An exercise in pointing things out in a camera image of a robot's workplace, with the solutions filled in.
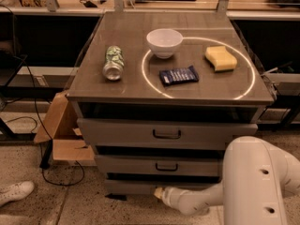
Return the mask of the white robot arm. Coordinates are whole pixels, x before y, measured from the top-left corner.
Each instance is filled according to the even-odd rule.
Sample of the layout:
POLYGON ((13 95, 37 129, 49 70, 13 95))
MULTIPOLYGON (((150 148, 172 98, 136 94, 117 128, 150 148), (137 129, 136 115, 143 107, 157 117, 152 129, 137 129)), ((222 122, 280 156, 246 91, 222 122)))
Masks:
POLYGON ((300 191, 300 161, 262 139, 233 140, 223 159, 222 179, 195 191, 158 187, 154 195, 186 216, 221 205, 224 225, 288 225, 284 199, 300 191))

